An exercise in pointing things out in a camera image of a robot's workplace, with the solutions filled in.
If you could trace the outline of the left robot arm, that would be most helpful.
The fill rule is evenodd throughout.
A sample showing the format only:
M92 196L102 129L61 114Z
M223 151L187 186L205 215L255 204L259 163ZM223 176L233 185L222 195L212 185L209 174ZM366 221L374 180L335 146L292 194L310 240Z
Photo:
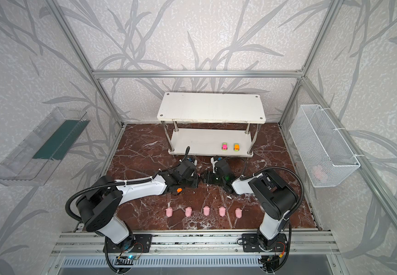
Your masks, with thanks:
M199 176L197 160L185 157L167 170L159 170L154 176L135 180L114 180L102 176L90 188L74 194L66 202L66 212L84 224L88 232L95 232L108 241L126 249L134 242L134 236L124 221L116 215L120 205L143 197L178 195L185 188L197 188Z

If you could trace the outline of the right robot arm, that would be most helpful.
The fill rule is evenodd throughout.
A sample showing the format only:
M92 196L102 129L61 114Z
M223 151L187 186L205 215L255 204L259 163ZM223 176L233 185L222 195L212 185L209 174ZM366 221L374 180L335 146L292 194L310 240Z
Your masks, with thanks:
M302 204L303 183L295 172L278 166L263 168L250 176L235 176L228 163L231 159L211 158L212 170L203 175L203 183L217 185L228 194L253 194L265 212L258 229L259 240L271 245ZM278 170L288 172L297 180L300 194L277 173Z

